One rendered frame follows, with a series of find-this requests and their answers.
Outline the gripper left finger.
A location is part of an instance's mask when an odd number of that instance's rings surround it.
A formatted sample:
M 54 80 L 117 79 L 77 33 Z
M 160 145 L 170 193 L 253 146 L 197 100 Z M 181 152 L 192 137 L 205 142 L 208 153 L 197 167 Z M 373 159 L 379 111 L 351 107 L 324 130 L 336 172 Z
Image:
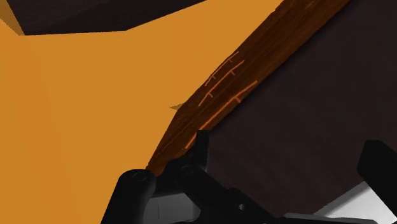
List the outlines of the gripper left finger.
M 101 224 L 277 224 L 276 218 L 236 188 L 206 172 L 209 134 L 167 162 L 155 176 L 134 169 L 118 179 Z

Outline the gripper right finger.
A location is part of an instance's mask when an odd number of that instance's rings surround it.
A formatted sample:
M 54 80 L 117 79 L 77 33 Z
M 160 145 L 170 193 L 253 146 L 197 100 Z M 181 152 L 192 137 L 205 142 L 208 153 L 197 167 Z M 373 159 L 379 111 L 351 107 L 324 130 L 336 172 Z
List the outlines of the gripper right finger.
M 397 152 L 382 141 L 367 140 L 357 172 L 388 209 L 397 215 Z

